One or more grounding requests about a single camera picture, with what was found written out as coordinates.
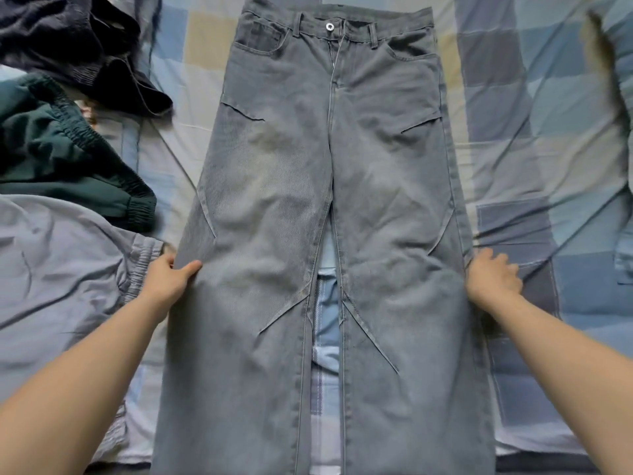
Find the person's right hand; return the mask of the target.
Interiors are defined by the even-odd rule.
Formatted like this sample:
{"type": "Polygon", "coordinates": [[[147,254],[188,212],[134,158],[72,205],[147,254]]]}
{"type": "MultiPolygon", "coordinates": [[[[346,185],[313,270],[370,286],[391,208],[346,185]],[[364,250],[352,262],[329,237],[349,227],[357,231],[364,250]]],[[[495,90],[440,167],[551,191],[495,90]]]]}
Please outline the person's right hand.
{"type": "Polygon", "coordinates": [[[471,261],[465,287],[469,300],[494,318],[522,296],[523,282],[518,264],[505,253],[491,248],[480,249],[471,261]]]}

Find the person's left hand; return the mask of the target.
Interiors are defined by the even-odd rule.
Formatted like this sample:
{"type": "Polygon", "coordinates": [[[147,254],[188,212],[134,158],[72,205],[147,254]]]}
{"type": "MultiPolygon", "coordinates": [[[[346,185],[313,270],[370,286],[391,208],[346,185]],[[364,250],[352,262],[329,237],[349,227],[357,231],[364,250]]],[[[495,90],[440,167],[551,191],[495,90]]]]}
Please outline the person's left hand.
{"type": "Polygon", "coordinates": [[[164,253],[151,262],[143,287],[134,302],[141,313],[150,317],[155,325],[166,318],[186,289],[178,289],[176,286],[174,263],[174,253],[164,253]]]}

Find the grey-blue denim jeans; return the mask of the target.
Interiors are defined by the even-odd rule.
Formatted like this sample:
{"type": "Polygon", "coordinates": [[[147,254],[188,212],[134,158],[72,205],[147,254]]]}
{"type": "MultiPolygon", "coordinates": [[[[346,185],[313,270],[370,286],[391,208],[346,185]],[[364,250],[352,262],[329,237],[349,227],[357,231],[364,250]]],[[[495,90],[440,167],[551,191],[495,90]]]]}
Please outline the grey-blue denim jeans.
{"type": "Polygon", "coordinates": [[[175,264],[152,475],[308,475],[321,245],[341,475],[495,475],[432,8],[246,0],[175,264]]]}

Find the person's right forearm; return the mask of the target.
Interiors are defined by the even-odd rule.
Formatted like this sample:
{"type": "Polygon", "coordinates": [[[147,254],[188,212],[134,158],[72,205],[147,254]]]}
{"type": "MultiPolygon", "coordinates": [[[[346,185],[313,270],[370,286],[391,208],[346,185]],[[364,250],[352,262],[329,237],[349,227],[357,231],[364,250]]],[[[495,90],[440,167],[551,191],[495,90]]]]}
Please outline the person's right forearm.
{"type": "Polygon", "coordinates": [[[510,336],[602,475],[633,475],[633,359],[521,295],[478,303],[510,336]]]}

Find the person's left forearm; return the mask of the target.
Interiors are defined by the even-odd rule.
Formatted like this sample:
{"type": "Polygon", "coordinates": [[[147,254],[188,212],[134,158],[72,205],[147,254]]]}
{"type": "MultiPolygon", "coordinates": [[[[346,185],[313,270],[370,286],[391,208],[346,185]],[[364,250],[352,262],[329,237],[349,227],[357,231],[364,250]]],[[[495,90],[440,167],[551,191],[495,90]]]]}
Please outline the person's left forearm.
{"type": "Polygon", "coordinates": [[[0,475],[83,475],[173,301],[139,295],[0,406],[0,475]]]}

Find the blue checked bed sheet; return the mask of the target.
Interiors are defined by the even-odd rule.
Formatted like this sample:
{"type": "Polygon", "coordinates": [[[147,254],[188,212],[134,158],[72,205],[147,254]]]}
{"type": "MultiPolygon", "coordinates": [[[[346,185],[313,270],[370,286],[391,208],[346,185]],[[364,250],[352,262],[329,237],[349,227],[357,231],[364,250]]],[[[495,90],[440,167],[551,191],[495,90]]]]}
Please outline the blue checked bed sheet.
{"type": "MultiPolygon", "coordinates": [[[[220,105],[246,0],[162,0],[149,79],[167,94],[161,118],[106,108],[38,71],[0,64],[0,79],[46,75],[156,195],[149,233],[180,246],[220,105]]],[[[629,217],[626,154],[607,52],[588,15],[593,0],[269,0],[395,13],[432,8],[463,202],[474,247],[507,253],[527,298],[633,354],[633,285],[618,283],[615,246],[629,217]]],[[[341,475],[339,290],[334,235],[321,245],[311,364],[311,468],[341,475]]],[[[495,473],[592,469],[508,336],[476,313],[495,436],[495,473]]],[[[125,400],[124,426],[93,461],[153,461],[168,325],[159,329],[125,400]]]]}

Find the light grey elastic-waist garment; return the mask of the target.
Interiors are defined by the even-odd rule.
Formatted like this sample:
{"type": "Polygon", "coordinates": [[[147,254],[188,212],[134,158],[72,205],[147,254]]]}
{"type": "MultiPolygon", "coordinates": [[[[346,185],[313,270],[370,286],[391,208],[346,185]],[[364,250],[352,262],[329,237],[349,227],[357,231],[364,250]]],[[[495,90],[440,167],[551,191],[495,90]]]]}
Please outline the light grey elastic-waist garment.
{"type": "Polygon", "coordinates": [[[164,243],[44,196],[0,196],[0,403],[138,297],[164,243]]]}

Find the dark green elastic-waist trousers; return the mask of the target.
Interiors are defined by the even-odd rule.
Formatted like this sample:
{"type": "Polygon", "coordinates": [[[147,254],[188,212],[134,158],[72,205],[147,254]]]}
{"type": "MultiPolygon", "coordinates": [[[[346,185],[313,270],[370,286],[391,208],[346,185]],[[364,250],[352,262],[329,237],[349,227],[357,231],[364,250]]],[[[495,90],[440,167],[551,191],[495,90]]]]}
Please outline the dark green elastic-waist trousers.
{"type": "Polygon", "coordinates": [[[0,81],[0,194],[60,199],[149,233],[154,191],[46,75],[0,81]]]}

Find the blue checked pillow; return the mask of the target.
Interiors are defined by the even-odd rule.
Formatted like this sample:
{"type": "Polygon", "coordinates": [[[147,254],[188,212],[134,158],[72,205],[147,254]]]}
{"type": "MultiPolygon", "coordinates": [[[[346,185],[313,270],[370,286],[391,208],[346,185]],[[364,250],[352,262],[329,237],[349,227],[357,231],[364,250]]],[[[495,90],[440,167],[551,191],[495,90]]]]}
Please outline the blue checked pillow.
{"type": "Polygon", "coordinates": [[[617,239],[614,266],[618,283],[633,285],[633,0],[593,0],[588,15],[597,24],[614,85],[626,154],[629,217],[617,239]]]}

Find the dark navy garment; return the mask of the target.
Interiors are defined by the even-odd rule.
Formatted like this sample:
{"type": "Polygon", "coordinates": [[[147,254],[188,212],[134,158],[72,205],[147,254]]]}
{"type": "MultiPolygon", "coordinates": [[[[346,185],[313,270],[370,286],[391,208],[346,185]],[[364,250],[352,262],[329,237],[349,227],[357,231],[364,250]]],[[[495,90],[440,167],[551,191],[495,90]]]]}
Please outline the dark navy garment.
{"type": "Polygon", "coordinates": [[[162,0],[0,0],[0,64],[38,71],[108,109],[161,118],[149,79],[162,0]]]}

